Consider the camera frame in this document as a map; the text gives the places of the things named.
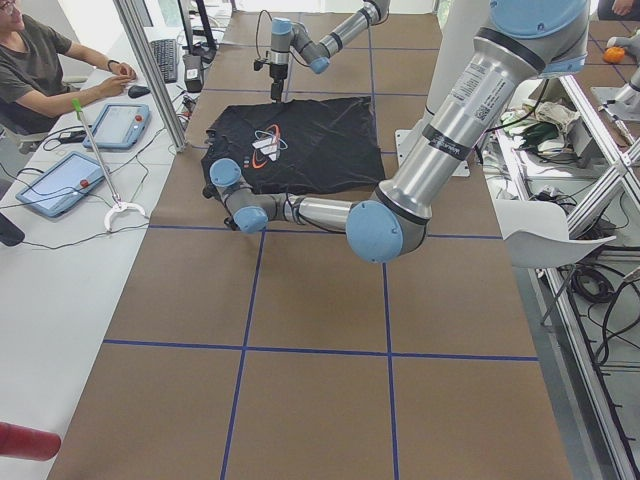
red cylinder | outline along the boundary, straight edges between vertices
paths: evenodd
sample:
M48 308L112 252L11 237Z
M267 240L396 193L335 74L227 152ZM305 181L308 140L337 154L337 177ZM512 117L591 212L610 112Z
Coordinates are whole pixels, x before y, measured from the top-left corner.
M56 433L0 422L0 456L49 460L58 453L61 443Z

black keyboard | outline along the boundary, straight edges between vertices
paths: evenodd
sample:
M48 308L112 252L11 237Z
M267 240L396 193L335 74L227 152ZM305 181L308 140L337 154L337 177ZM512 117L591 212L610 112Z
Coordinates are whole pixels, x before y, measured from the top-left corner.
M162 72L164 83L178 81L178 42L175 38L163 38L149 42L156 63Z

person's hand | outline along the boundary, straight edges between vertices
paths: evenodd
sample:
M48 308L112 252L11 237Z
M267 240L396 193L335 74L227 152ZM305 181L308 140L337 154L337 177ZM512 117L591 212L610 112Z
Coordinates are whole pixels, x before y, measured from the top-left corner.
M112 63L109 68L111 69L111 73L113 73L114 75L126 75L130 80L135 80L136 78L138 78L135 70L128 63Z
M615 0L611 10L616 15L624 16L631 13L631 7L633 7L633 0Z
M128 75L114 75L98 85L102 98L115 97L124 92L124 87L131 81Z

orange ball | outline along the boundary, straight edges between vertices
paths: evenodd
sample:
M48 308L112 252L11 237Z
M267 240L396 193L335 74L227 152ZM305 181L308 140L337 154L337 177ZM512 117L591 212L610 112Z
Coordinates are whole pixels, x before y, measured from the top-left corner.
M602 59L607 63L620 63L624 58L625 51L622 47L609 47L604 51Z

tablet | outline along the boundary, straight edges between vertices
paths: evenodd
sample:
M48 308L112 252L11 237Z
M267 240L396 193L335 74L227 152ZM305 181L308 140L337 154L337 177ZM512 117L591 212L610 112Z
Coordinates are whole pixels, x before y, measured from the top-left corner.
M130 103L108 103L93 122L91 133L98 148L107 150L128 150L135 144L149 122L149 106ZM85 148L91 142L85 138Z
M22 189L16 198L46 217L57 217L73 207L104 179L97 160L71 152Z

